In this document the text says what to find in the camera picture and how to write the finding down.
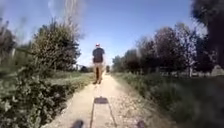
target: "distant tree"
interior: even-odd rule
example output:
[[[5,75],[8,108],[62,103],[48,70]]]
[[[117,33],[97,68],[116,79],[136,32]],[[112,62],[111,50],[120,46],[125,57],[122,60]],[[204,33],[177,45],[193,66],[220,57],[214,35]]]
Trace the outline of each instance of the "distant tree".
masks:
[[[185,65],[188,69],[188,75],[190,75],[191,64],[193,63],[193,57],[195,54],[195,41],[196,41],[196,31],[191,30],[184,23],[177,23],[175,25],[176,36],[180,41],[180,47],[183,48],[181,54],[183,54],[185,58]]]
[[[197,38],[195,44],[196,47],[196,56],[195,56],[195,69],[196,71],[207,73],[211,72],[214,67],[214,62],[212,61],[211,54],[209,53],[207,47],[207,36]]]
[[[70,70],[80,55],[78,33],[64,24],[43,25],[34,36],[32,52],[36,65],[47,69]]]
[[[186,68],[184,48],[180,45],[180,40],[172,28],[164,27],[158,30],[155,42],[161,68],[169,74],[172,71],[181,71]]]
[[[155,71],[158,65],[155,42],[147,37],[142,37],[137,41],[139,62],[142,72],[146,74],[148,70]]]
[[[5,25],[2,24],[2,18],[0,18],[0,63],[10,55],[13,47],[16,45],[15,36],[7,28],[9,22]]]
[[[193,0],[192,15],[208,30],[209,48],[216,50],[217,62],[224,68],[224,2],[223,0]]]
[[[124,59],[123,57],[116,56],[113,59],[113,71],[115,72],[123,72],[124,69]]]
[[[109,65],[106,66],[106,71],[110,72],[110,66]]]
[[[140,69],[139,58],[137,56],[137,50],[128,50],[124,55],[124,67],[132,73],[137,73]]]
[[[82,68],[80,69],[80,72],[87,73],[89,71],[88,71],[88,68],[86,66],[82,66]]]
[[[27,52],[31,52],[31,42],[16,47],[14,55],[8,60],[8,66],[13,70],[17,70],[34,61],[33,56]]]

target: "man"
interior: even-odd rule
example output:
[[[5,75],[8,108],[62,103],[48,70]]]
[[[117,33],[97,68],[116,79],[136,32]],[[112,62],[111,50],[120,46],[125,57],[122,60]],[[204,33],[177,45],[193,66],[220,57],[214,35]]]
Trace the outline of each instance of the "man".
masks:
[[[93,50],[93,64],[94,64],[94,73],[95,73],[95,81],[93,84],[100,84],[102,81],[102,73],[104,66],[104,49],[100,47],[100,44],[96,44],[96,48]]]

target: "grass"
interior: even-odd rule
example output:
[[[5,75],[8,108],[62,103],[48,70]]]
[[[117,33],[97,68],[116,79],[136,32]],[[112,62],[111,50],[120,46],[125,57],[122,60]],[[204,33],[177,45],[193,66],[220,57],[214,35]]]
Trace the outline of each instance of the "grass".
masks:
[[[92,73],[79,73],[79,72],[56,72],[52,78],[46,81],[52,84],[71,84],[77,89],[82,89],[93,81]]]
[[[224,127],[224,77],[174,78],[115,74],[187,128]]]

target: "gravel path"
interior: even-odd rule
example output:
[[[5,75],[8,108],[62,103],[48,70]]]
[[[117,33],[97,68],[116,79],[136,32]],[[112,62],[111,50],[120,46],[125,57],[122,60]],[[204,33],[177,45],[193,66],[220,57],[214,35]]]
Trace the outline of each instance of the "gravel path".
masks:
[[[175,128],[129,86],[105,75],[101,85],[75,93],[67,108],[43,128]]]

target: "walking man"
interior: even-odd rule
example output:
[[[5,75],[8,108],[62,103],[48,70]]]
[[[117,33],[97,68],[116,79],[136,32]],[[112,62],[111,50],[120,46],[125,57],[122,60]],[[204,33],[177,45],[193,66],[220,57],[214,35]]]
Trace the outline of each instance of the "walking man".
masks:
[[[96,44],[96,48],[93,50],[93,64],[94,64],[94,74],[95,81],[93,84],[100,84],[102,81],[102,73],[104,67],[104,49],[100,47],[100,44]]]

